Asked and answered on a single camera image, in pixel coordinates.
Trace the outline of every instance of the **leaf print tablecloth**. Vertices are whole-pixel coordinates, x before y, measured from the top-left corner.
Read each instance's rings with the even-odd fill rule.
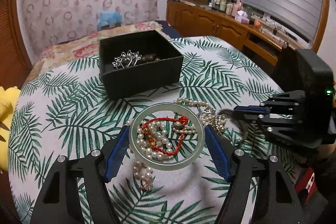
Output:
[[[180,38],[171,43],[184,54],[180,82],[171,86],[112,102],[99,78],[98,56],[93,56],[91,62],[79,59],[49,71],[22,90],[11,126],[9,176],[24,224],[30,222],[48,170],[59,155],[76,159],[100,149],[126,120],[147,106],[186,97],[207,101],[219,110],[259,104],[281,92],[256,64],[219,38]],[[224,135],[233,142],[241,138],[231,125]],[[171,132],[169,139],[176,145],[177,137]],[[193,147],[192,140],[184,142],[179,157]],[[277,155],[295,180],[297,169],[291,153],[269,144],[255,128],[250,128],[242,149],[259,158]],[[118,176],[107,184],[121,223],[214,222],[229,184],[217,174],[206,147],[182,170],[154,170],[151,192],[139,190],[133,179],[134,160],[128,150]],[[83,180],[78,181],[78,189],[85,222],[93,223]],[[243,223],[251,218],[256,189],[257,180],[252,179]]]

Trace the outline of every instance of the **yellow plush toy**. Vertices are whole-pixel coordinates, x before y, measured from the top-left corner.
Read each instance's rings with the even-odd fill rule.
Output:
[[[8,170],[8,138],[20,90],[15,86],[6,91],[0,86],[0,169]]]

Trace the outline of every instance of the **black box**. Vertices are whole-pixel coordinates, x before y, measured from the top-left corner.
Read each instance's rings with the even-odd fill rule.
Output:
[[[156,54],[161,60],[115,69],[122,52]],[[111,100],[177,83],[183,55],[157,31],[136,32],[103,39],[99,43],[100,78]]]

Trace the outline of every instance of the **red braided cord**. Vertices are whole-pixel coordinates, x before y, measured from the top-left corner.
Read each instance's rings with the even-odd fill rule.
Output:
[[[149,123],[155,122],[155,121],[180,122],[182,125],[185,126],[185,125],[188,124],[189,120],[188,120],[188,118],[186,116],[181,116],[179,119],[173,119],[173,118],[167,118],[167,117],[154,118],[154,119],[151,119],[151,120],[147,121],[144,125],[142,125],[141,129],[144,130],[148,126]],[[163,149],[161,149],[161,148],[159,148],[157,146],[152,147],[152,149],[160,151],[160,152],[162,152],[163,154],[165,154],[167,156],[175,156],[179,152],[179,150],[181,148],[181,145],[182,145],[182,142],[183,142],[183,138],[184,138],[184,134],[182,133],[180,135],[180,137],[179,137],[179,142],[178,142],[178,144],[176,146],[176,149],[172,153],[168,153],[165,150],[163,150]]]

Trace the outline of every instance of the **white pearl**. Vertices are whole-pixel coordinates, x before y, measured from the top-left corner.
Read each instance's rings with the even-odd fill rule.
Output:
[[[134,177],[135,177],[136,179],[139,179],[139,178],[140,178],[140,173],[139,173],[139,172],[135,172],[135,173],[134,173]]]
[[[146,155],[151,155],[152,149],[149,147],[146,149]]]

